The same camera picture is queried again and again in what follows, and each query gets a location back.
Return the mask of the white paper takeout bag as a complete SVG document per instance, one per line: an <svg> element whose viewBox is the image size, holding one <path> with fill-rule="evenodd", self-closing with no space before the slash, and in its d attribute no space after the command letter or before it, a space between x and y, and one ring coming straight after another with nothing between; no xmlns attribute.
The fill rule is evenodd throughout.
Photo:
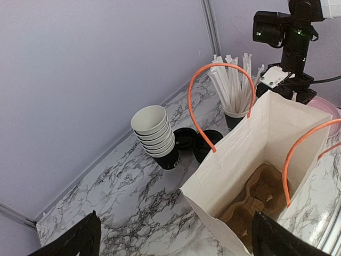
<svg viewBox="0 0 341 256"><path fill-rule="evenodd" d="M181 192L215 238L234 255L247 255L242 241L218 216L263 163L287 178L285 211L314 170L326 145L329 113L267 91L247 116L211 151Z"/></svg>

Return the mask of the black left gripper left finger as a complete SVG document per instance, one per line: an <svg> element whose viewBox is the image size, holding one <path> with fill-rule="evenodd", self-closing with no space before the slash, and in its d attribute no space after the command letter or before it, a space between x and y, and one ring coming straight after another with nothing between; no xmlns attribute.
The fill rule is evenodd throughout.
<svg viewBox="0 0 341 256"><path fill-rule="evenodd" d="M35 255L98 256L101 243L101 220L96 212L88 214L58 239L31 253Z"/></svg>

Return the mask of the brown cardboard cup carrier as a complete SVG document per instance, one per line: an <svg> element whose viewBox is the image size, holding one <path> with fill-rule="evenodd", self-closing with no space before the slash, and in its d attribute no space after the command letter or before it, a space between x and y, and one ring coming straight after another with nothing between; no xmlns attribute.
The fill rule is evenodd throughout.
<svg viewBox="0 0 341 256"><path fill-rule="evenodd" d="M246 244L251 241L251 223L256 211L276 219L285 206L281 172L272 165L262 164L219 219Z"/></svg>

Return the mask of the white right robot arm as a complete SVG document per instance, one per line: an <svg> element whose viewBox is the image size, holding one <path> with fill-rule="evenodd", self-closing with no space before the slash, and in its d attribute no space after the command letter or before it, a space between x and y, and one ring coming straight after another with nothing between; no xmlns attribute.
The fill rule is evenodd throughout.
<svg viewBox="0 0 341 256"><path fill-rule="evenodd" d="M288 14L258 11L254 15L253 41L282 49L281 61L269 64L256 83L256 96L272 91L306 105L316 96L310 85L340 79L315 80L304 73L309 44L319 39L312 23L339 18L340 1L289 1L288 7Z"/></svg>

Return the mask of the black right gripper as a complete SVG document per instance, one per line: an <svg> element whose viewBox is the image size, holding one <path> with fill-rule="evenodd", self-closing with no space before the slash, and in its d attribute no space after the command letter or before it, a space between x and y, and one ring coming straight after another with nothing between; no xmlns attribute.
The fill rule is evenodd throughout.
<svg viewBox="0 0 341 256"><path fill-rule="evenodd" d="M313 77L303 74L299 78L289 78L273 89L263 83L259 83L256 89L256 96L260 98L267 91L272 91L285 99L292 100L294 93L296 93L295 101L306 105L317 95L317 92L310 88L310 84L313 81Z"/></svg>

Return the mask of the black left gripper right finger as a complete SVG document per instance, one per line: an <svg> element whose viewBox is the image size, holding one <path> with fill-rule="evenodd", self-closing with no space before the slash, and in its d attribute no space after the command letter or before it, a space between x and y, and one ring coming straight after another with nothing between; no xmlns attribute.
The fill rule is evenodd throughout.
<svg viewBox="0 0 341 256"><path fill-rule="evenodd" d="M325 255L304 242L261 211L256 211L251 224L253 255L309 256Z"/></svg>

